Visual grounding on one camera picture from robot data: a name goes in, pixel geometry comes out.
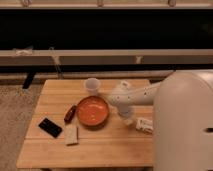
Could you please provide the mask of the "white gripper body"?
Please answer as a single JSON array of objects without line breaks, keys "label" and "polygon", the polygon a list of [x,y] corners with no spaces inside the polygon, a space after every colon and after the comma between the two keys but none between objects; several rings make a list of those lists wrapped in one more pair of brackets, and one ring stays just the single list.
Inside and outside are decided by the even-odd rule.
[{"label": "white gripper body", "polygon": [[122,119],[123,123],[127,126],[130,126],[134,123],[133,114],[134,114],[134,110],[132,107],[118,108],[118,115]]}]

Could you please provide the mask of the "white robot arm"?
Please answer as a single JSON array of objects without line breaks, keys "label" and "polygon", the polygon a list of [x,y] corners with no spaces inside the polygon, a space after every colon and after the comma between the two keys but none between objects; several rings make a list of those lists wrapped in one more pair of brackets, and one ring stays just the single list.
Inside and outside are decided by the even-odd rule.
[{"label": "white robot arm", "polygon": [[153,107],[153,171],[213,171],[213,69],[179,70],[163,81],[107,96],[121,117]]}]

